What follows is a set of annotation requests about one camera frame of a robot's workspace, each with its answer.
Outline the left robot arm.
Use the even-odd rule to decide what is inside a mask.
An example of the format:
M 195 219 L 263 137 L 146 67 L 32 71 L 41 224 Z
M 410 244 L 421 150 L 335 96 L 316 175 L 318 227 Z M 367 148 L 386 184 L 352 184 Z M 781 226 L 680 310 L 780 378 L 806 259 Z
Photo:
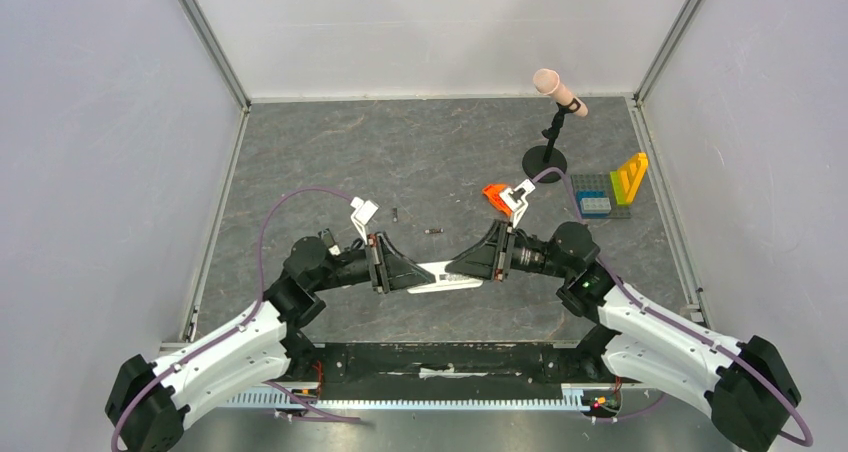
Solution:
M 444 273 L 444 263 L 417 263 L 382 233 L 344 250 L 323 236 L 298 240 L 280 277 L 236 318 L 168 355 L 122 364 L 105 406 L 112 449 L 168 451 L 238 393 L 283 376 L 307 377 L 317 349 L 303 329 L 326 307 L 318 292 L 361 283 L 417 292 L 441 283 Z

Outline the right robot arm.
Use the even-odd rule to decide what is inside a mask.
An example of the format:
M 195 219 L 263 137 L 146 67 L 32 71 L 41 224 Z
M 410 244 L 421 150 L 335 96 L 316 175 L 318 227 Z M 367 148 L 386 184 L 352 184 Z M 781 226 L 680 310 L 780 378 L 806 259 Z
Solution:
M 450 260 L 449 274 L 501 281 L 512 271 L 562 279 L 557 295 L 577 317 L 595 323 L 602 342 L 581 348 L 580 372 L 610 373 L 660 390 L 706 415 L 744 451 L 767 451 L 789 421 L 802 420 L 800 392 L 768 340 L 711 331 L 650 300 L 612 273 L 588 228 L 564 222 L 542 241 L 502 221 Z

